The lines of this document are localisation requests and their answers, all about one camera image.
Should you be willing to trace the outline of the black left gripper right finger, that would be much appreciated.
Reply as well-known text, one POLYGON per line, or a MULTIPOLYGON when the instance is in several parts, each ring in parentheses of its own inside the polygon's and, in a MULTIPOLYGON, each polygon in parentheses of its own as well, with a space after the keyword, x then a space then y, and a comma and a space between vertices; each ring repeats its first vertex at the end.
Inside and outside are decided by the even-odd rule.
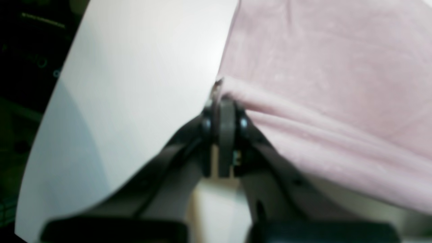
POLYGON ((389 223, 350 213, 284 159, 240 103, 221 100, 221 177, 240 180, 252 225, 247 243, 399 243, 389 223))

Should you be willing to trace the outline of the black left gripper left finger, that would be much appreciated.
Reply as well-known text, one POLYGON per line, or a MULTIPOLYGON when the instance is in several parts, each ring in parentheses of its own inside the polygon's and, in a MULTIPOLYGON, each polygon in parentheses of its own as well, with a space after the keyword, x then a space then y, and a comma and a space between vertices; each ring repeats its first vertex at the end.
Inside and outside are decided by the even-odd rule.
POLYGON ((217 100, 182 126, 116 192, 86 211, 45 225, 42 243, 187 243, 189 198, 211 175, 217 100))

